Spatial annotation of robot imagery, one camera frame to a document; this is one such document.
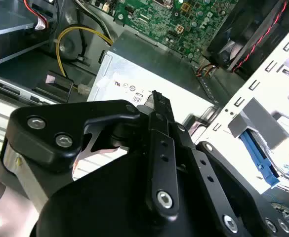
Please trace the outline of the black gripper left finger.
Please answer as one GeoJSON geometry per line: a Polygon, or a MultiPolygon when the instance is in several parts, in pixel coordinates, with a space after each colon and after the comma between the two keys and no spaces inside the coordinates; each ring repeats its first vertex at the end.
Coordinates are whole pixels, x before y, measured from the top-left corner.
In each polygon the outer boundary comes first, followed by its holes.
{"type": "Polygon", "coordinates": [[[153,91],[143,109],[126,100],[22,107],[8,121],[0,154],[8,181],[42,212],[63,187],[123,157],[148,161],[145,202],[159,219],[179,210],[170,101],[153,91]]]}

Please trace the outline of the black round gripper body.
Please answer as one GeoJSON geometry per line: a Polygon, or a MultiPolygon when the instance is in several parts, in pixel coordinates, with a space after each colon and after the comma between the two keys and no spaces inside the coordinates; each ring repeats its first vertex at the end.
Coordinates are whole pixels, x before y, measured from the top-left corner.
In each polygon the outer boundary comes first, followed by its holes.
{"type": "Polygon", "coordinates": [[[222,237],[205,189],[189,163],[188,149],[176,148],[186,171],[177,172],[179,212],[159,219],[145,202],[148,161],[124,155],[57,191],[36,226],[39,237],[222,237]]]}

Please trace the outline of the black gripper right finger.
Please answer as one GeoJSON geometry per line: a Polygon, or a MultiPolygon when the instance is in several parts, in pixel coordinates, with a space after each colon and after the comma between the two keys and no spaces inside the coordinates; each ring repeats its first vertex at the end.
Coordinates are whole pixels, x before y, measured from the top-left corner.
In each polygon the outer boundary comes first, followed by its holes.
{"type": "Polygon", "coordinates": [[[169,130],[193,184],[221,237],[289,237],[289,223],[207,142],[197,145],[179,123],[169,130]]]}

